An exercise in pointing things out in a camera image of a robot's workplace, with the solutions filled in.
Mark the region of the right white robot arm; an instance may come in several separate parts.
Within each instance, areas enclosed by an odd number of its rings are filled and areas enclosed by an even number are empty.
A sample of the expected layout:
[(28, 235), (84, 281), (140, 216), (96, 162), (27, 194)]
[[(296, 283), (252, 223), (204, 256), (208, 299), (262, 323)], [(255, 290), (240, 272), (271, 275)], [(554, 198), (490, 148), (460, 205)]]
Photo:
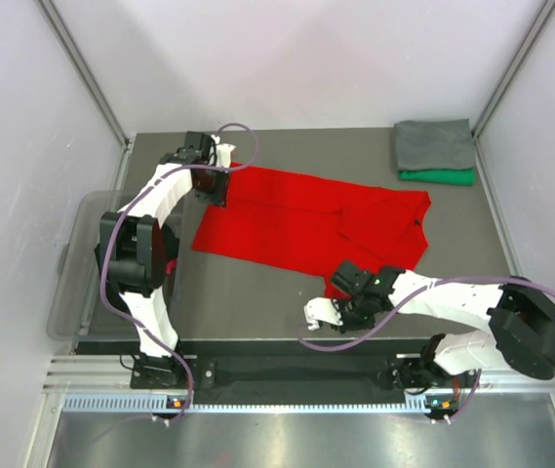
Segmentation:
[(344, 261), (330, 283), (338, 330), (365, 330), (375, 315), (396, 310), (468, 326), (463, 334), (438, 333), (417, 358), (391, 364), (406, 389), (440, 386), (468, 371), (512, 369), (539, 380), (555, 375), (555, 303), (543, 292), (509, 283), (440, 285), (414, 271), (383, 266), (377, 273)]

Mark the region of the red t shirt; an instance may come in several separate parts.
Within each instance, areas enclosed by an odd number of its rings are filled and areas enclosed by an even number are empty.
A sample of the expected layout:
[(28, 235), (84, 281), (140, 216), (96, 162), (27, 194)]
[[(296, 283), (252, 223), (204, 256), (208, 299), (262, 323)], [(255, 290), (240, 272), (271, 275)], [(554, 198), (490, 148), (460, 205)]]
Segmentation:
[(425, 191), (251, 167), (232, 174), (225, 207), (206, 209), (192, 248), (320, 277), (339, 297), (331, 276), (346, 260), (415, 269), (430, 206)]

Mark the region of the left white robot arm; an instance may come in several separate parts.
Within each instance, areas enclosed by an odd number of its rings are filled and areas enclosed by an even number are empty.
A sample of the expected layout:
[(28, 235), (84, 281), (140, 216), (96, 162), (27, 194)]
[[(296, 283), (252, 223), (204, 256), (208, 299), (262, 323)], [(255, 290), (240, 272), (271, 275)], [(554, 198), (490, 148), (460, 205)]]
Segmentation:
[(178, 257), (178, 237), (167, 220), (190, 192), (224, 206), (234, 149), (218, 135), (187, 133), (182, 147), (158, 161), (127, 205), (100, 218), (99, 293), (104, 305), (138, 332), (135, 389), (175, 388), (187, 381), (166, 298), (169, 268)]

